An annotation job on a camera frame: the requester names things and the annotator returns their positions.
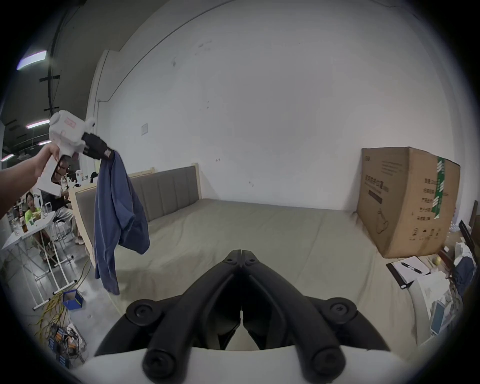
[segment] paper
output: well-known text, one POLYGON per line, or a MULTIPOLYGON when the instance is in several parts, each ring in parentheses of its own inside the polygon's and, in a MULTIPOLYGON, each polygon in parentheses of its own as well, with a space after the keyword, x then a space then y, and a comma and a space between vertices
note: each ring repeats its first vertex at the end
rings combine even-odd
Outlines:
POLYGON ((430 272, 430 269, 424 263, 422 263, 417 256, 412 256, 407 259, 396 261, 393 263, 393 266, 398 271, 403 281, 405 281, 407 284, 430 272), (410 268, 402 265, 402 263, 408 264, 420 270, 422 273, 420 274, 418 272, 412 271, 410 268))

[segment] bottle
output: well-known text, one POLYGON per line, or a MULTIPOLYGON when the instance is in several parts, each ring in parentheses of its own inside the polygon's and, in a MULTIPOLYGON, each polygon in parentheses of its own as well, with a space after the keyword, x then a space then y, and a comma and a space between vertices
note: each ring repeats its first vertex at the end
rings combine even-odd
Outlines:
POLYGON ((22 226, 24 233, 28 232, 27 223, 25 222, 25 217, 23 215, 20 216, 20 225, 22 226))

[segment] cardboard box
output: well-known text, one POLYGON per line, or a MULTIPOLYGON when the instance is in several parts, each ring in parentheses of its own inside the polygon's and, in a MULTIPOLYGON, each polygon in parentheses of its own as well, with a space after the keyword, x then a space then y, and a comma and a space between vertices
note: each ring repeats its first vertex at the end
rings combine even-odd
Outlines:
POLYGON ((357 213, 385 258, 437 253, 452 221, 460 166, 419 149, 363 148, 357 213))

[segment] notebook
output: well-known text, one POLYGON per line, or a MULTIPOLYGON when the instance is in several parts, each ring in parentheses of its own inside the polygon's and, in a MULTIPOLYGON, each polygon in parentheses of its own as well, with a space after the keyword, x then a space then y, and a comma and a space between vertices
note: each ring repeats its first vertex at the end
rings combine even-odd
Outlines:
POLYGON ((412 256, 394 263, 389 263, 387 264, 387 268, 392 273, 401 289, 408 288, 411 283, 413 283, 413 281, 418 279, 420 276, 430 273, 430 269, 424 263, 422 263, 417 256, 412 256), (404 266, 402 263, 421 271, 421 274, 404 266))

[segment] blue bin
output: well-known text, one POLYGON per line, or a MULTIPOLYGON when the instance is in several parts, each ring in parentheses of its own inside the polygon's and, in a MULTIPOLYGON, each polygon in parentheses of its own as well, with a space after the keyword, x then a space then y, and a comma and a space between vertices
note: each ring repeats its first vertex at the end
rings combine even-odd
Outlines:
POLYGON ((63 305, 70 311, 82 307, 84 299, 76 289, 63 293, 63 305))

